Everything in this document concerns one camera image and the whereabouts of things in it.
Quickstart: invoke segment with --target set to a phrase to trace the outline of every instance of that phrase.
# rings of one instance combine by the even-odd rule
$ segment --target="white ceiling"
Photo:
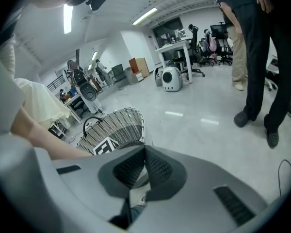
[[[99,49],[111,31],[128,29],[144,13],[156,7],[158,11],[140,23],[153,28],[192,10],[213,7],[214,0],[107,0],[98,11],[81,4],[74,7],[72,32],[64,34],[63,7],[38,9],[34,5],[24,8],[16,27],[16,68],[27,63],[46,72],[75,56],[75,50],[88,42]]]

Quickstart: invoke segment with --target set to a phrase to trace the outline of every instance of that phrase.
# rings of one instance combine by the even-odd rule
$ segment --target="hand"
[[[243,40],[243,32],[242,32],[241,27],[239,26],[239,27],[235,27],[235,28],[236,28],[236,34],[237,34],[238,38],[240,40]]]
[[[262,10],[266,13],[270,13],[274,9],[270,0],[257,0],[257,3],[261,4]]]

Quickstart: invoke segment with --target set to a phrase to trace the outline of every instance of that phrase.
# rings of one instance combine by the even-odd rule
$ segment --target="white desk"
[[[79,117],[79,115],[78,115],[78,114],[77,114],[77,113],[72,109],[72,107],[71,107],[70,105],[71,105],[71,103],[72,103],[73,101],[75,101],[76,99],[78,99],[78,98],[80,98],[80,97],[81,97],[80,94],[77,94],[77,95],[75,95],[73,98],[67,100],[66,103],[64,103],[64,106],[67,106],[67,107],[69,108],[69,110],[71,111],[72,116],[74,117],[74,119],[75,119],[79,124],[82,123],[82,122],[81,122],[82,118]]]
[[[160,57],[160,61],[162,63],[163,69],[166,68],[166,64],[165,64],[165,60],[163,57],[164,52],[166,51],[170,51],[173,49],[183,49],[184,50],[184,55],[185,55],[185,59],[186,59],[186,65],[188,68],[188,74],[189,74],[189,82],[192,83],[192,69],[191,69],[191,61],[190,61],[190,57],[189,57],[189,51],[188,51],[188,45],[189,45],[189,40],[181,40],[181,41],[177,41],[173,44],[169,44],[169,45],[165,45],[160,49],[157,49],[156,52],[159,54]]]

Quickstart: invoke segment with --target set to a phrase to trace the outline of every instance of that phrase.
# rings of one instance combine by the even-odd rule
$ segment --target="white robot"
[[[165,91],[179,91],[183,86],[180,71],[176,67],[166,67],[164,69],[162,82]]]
[[[72,83],[75,85],[77,92],[80,94],[89,111],[92,114],[95,114],[97,112],[102,113],[101,103],[97,98],[97,93],[95,89],[88,82],[88,76],[78,68],[71,70],[69,67],[69,61],[68,69],[69,71],[66,72],[63,70],[64,78],[67,79],[67,81],[68,78],[71,79]]]

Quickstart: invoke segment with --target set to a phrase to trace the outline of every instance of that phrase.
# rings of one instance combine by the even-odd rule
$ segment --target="fluorescent light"
[[[73,7],[64,5],[64,33],[71,32],[71,20],[72,20],[72,10]]]
[[[95,52],[93,53],[92,60],[94,60],[94,59],[95,59],[95,57],[96,57],[96,54],[97,54],[97,51],[95,51]]]
[[[219,122],[218,121],[211,120],[211,119],[202,118],[201,121],[202,122],[206,122],[206,123],[211,123],[211,124],[219,125]]]
[[[142,17],[140,17],[138,20],[136,20],[133,23],[133,25],[137,25],[139,22],[141,22],[143,19],[145,19],[146,17],[148,17],[150,14],[154,13],[155,11],[157,11],[157,9],[153,8],[150,11],[146,12]]]
[[[182,113],[177,113],[177,112],[172,112],[172,111],[165,111],[165,114],[169,114],[169,115],[173,115],[173,116],[178,116],[178,117],[182,117],[183,116]]]

